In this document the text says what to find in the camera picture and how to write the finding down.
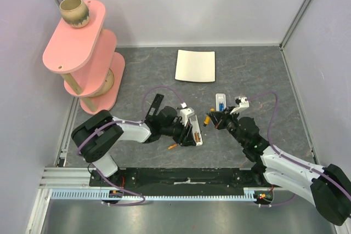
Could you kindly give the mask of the black remote control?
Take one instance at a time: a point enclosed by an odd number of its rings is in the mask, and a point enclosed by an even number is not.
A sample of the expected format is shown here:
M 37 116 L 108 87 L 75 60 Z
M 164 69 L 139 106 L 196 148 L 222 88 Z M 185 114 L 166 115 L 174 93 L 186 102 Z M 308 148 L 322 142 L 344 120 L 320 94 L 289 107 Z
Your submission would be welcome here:
M 150 108 L 145 116 L 145 119 L 149 119 L 151 117 L 154 117 L 157 114 L 157 112 L 161 106 L 163 98 L 164 98 L 163 94 L 157 93 L 155 95 L 154 100 L 153 100 L 153 102 L 152 102 L 152 104 L 151 104 L 151 106 L 150 106 Z

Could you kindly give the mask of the white remote control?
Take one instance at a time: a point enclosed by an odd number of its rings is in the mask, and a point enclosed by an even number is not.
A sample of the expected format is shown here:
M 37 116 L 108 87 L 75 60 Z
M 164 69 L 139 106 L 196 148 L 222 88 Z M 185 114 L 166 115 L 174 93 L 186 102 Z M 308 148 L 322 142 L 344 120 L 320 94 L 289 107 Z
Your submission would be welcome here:
M 199 126 L 199 122 L 197 119 L 197 115 L 192 115 L 189 119 L 191 126 L 193 127 L 193 133 L 199 133 L 200 136 L 200 142 L 196 143 L 196 146 L 201 146 L 203 145 L 203 140 L 202 140 L 202 136 L 201 136 L 201 130 L 200 130 L 200 126 Z

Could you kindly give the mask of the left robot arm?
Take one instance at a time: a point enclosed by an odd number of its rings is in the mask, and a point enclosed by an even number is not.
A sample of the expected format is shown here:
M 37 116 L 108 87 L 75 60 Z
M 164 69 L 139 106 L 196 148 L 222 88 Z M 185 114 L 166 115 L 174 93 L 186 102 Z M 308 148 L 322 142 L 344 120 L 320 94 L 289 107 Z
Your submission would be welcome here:
M 110 155 L 115 142 L 149 144 L 162 136 L 171 137 L 180 146 L 201 146 L 203 139 L 194 109 L 176 110 L 165 106 L 139 122 L 123 120 L 112 116 L 108 110 L 102 110 L 71 134 L 78 154 L 102 173 L 101 180 L 107 186 L 116 186 L 121 178 L 119 167 Z

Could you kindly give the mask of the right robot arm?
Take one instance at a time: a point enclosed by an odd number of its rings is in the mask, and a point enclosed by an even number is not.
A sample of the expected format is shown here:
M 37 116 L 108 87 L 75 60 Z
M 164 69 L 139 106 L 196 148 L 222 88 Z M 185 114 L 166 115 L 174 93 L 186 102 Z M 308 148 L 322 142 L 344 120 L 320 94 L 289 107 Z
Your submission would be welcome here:
M 246 158 L 258 169 L 251 173 L 259 187 L 280 186 L 310 202 L 330 223 L 341 226 L 350 217 L 350 180 L 334 165 L 306 162 L 272 145 L 259 133 L 253 118 L 238 113 L 210 111 L 216 129 L 225 129 L 242 146 Z

